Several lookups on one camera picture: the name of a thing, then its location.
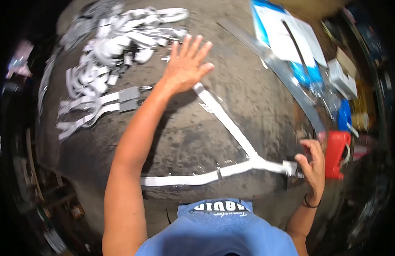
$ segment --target red object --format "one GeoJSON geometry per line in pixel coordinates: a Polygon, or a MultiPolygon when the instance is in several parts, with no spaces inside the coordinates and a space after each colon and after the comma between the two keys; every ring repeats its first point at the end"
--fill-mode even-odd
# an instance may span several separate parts
{"type": "Polygon", "coordinates": [[[350,145],[351,135],[347,131],[329,131],[325,157],[326,178],[343,179],[340,172],[340,160],[345,149],[345,144],[350,145]]]}

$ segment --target black wristband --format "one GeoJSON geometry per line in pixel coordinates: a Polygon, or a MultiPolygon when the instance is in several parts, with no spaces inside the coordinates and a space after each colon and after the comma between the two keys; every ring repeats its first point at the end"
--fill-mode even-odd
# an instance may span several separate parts
{"type": "Polygon", "coordinates": [[[321,200],[320,200],[320,202],[318,203],[317,206],[311,206],[311,205],[309,205],[309,204],[307,203],[306,197],[307,197],[307,194],[304,195],[304,202],[306,202],[306,205],[307,205],[308,208],[317,208],[317,207],[320,205],[320,203],[321,203],[321,200]]]}

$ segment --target paper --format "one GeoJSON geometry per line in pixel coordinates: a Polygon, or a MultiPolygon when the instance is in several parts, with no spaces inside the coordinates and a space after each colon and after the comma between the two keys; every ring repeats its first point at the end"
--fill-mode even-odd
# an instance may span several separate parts
{"type": "Polygon", "coordinates": [[[313,31],[313,28],[302,20],[294,18],[300,31],[303,33],[303,36],[306,38],[308,46],[313,53],[314,59],[318,62],[318,64],[327,68],[327,62],[324,58],[323,50],[321,49],[320,43],[318,42],[317,37],[313,31]]]}
{"type": "Polygon", "coordinates": [[[274,54],[285,61],[292,61],[299,64],[302,63],[296,46],[287,31],[287,28],[283,24],[283,22],[286,22],[287,27],[290,29],[293,38],[299,47],[305,64],[312,68],[316,66],[310,46],[303,36],[294,17],[262,6],[255,5],[254,9],[266,30],[269,46],[274,54]]]}

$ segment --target clear plastic sheet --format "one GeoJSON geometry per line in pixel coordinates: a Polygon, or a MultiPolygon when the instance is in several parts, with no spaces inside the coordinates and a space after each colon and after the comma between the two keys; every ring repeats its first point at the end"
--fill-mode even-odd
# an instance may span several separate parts
{"type": "Polygon", "coordinates": [[[230,32],[249,49],[254,51],[267,66],[272,68],[274,73],[290,91],[294,99],[306,114],[307,118],[310,120],[318,139],[323,141],[326,137],[324,124],[317,111],[314,109],[313,102],[303,91],[298,80],[293,76],[292,71],[288,68],[287,64],[273,54],[269,47],[261,44],[253,35],[247,33],[244,29],[239,28],[228,19],[223,18],[218,21],[218,24],[230,32]]]}

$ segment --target right hand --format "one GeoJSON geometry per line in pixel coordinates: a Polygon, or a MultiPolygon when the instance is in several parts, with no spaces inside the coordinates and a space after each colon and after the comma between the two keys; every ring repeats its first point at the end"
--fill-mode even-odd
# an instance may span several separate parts
{"type": "Polygon", "coordinates": [[[324,154],[317,140],[300,140],[300,144],[305,150],[310,151],[313,160],[308,162],[303,154],[297,154],[294,159],[303,169],[306,181],[313,192],[312,199],[318,203],[323,195],[325,183],[324,154]]]}
{"type": "Polygon", "coordinates": [[[171,96],[191,89],[202,77],[214,69],[211,63],[201,65],[212,48],[212,43],[206,42],[199,49],[202,39],[203,37],[198,35],[190,45],[192,36],[187,35],[180,52],[178,52],[179,43],[175,41],[172,44],[170,61],[162,79],[157,84],[171,96]]]}

